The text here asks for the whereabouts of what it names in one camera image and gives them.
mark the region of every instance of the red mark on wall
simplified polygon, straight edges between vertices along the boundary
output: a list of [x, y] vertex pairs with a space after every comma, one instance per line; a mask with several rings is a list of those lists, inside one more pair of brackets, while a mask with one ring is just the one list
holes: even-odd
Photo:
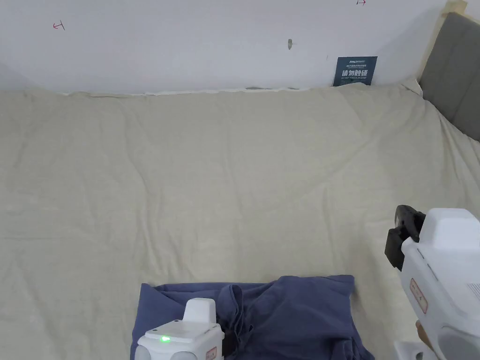
[[55, 25], [55, 23], [53, 23], [53, 28], [54, 28], [54, 29], [58, 29], [59, 26], [63, 27], [63, 30], [65, 30], [65, 27], [64, 27], [63, 24], [61, 23], [61, 20], [60, 20], [60, 24], [58, 24], [58, 25]]

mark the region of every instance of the red label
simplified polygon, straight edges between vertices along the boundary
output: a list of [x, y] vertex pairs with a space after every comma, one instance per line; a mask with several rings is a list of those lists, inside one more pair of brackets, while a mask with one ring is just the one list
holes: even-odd
[[417, 285], [417, 282], [414, 279], [410, 280], [410, 291], [412, 292], [413, 296], [417, 300], [417, 303], [419, 303], [419, 306], [423, 311], [423, 313], [426, 314], [428, 310], [427, 299], [425, 299], [425, 296], [423, 295], [422, 291]]
[[207, 351], [207, 354], [205, 355], [205, 360], [213, 360], [216, 358], [216, 346]]

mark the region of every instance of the wrinkled fabric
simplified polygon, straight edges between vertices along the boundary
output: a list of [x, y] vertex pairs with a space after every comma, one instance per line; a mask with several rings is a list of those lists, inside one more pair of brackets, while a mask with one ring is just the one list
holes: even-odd
[[138, 339], [181, 319], [188, 300], [210, 298], [237, 351], [227, 360], [373, 360], [350, 313], [352, 276], [283, 276], [268, 284], [142, 284], [130, 359]]
[[480, 144], [415, 86], [0, 94], [2, 358], [128, 358], [141, 283], [351, 274], [390, 359], [418, 340], [384, 254], [396, 207], [480, 215]]

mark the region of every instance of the white plastic casing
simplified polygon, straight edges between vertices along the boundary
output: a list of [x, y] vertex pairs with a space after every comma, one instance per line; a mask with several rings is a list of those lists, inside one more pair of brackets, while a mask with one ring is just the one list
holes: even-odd
[[[464, 209], [432, 209], [419, 243], [408, 238], [402, 252], [402, 287], [438, 357], [480, 359], [480, 222]], [[406, 346], [396, 343], [397, 358], [415, 359], [400, 357]]]
[[183, 320], [149, 330], [138, 340], [135, 360], [221, 360], [223, 338], [215, 301], [195, 298], [187, 302]]

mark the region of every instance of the white wall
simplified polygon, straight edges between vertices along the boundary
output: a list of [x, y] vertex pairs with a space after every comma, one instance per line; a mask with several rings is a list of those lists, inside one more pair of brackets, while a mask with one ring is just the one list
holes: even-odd
[[0, 88], [324, 86], [339, 56], [378, 55], [375, 83], [414, 74], [445, 0], [366, 1], [1, 0]]

